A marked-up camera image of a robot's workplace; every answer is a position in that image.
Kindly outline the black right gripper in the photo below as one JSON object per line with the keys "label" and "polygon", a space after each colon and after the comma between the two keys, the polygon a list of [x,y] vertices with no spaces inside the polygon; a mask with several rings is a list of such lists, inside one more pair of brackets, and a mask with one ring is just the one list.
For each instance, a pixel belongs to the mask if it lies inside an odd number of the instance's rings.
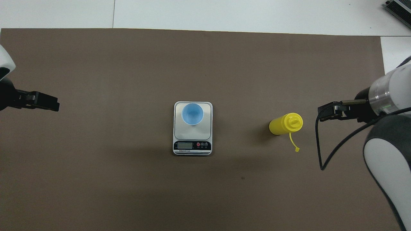
{"label": "black right gripper", "polygon": [[368,123],[376,119],[376,113],[371,108],[369,103],[369,92],[370,87],[363,89],[358,92],[355,96],[355,100],[364,99],[366,100],[365,104],[360,104],[357,108],[354,104],[344,104],[342,101],[332,101],[328,104],[324,104],[318,107],[318,120],[324,122],[326,120],[335,120],[343,118],[357,118],[359,123]]}

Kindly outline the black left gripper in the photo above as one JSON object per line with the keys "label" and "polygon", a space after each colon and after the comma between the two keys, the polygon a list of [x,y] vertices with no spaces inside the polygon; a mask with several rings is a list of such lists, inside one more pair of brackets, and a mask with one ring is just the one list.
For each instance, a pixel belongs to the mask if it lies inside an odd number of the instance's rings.
{"label": "black left gripper", "polygon": [[17,91],[9,79],[0,82],[0,110],[9,107],[16,100],[16,108],[34,109],[34,107],[58,112],[58,98],[41,92]]}

